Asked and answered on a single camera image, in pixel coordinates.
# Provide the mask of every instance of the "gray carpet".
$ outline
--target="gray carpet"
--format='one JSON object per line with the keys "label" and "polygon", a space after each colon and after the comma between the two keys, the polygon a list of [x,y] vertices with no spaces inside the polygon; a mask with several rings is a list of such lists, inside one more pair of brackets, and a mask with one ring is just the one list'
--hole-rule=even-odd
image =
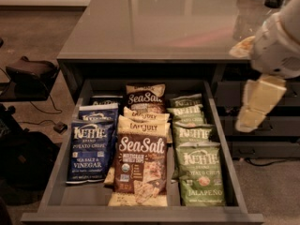
{"label": "gray carpet", "polygon": [[[81,11],[4,11],[0,10],[0,37],[5,44],[0,49],[0,68],[21,56],[33,60],[49,60],[56,63],[68,35],[82,15]],[[8,79],[0,73],[0,83]],[[65,80],[60,73],[51,92],[55,106],[63,112],[49,115],[37,111],[29,102],[4,103],[6,107],[15,106],[14,118],[18,122],[39,123],[53,120],[55,123],[70,122],[74,104],[68,92]],[[47,101],[34,102],[41,110],[53,112],[53,105]],[[23,128],[39,130],[47,134],[54,143],[61,143],[64,134],[53,131],[53,123],[42,125],[21,123]],[[256,160],[257,163],[269,160]],[[235,160],[234,167],[244,193],[249,213],[261,213],[266,225],[300,224],[300,162],[277,163],[267,167],[255,167],[244,160]],[[0,188],[7,188],[1,181]],[[20,225],[24,212],[38,209],[40,193],[22,193],[7,188],[11,200],[24,199],[27,204],[9,205],[7,207],[14,225]]]}

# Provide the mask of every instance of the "desk top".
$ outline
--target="desk top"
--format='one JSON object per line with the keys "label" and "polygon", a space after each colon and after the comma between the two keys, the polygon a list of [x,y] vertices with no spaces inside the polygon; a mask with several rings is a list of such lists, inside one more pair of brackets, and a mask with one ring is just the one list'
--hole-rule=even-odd
{"label": "desk top", "polygon": [[58,59],[238,62],[229,50],[278,11],[263,0],[92,0]]}

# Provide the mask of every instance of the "black bag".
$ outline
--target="black bag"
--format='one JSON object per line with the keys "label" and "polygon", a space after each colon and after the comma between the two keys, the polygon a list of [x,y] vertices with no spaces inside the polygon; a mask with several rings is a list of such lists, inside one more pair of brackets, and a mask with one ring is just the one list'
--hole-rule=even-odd
{"label": "black bag", "polygon": [[0,175],[14,188],[42,190],[47,186],[59,152],[45,134],[24,131],[0,144]]}
{"label": "black bag", "polygon": [[16,84],[27,87],[49,83],[55,78],[58,70],[58,67],[49,61],[30,61],[26,56],[6,66],[10,79]]}

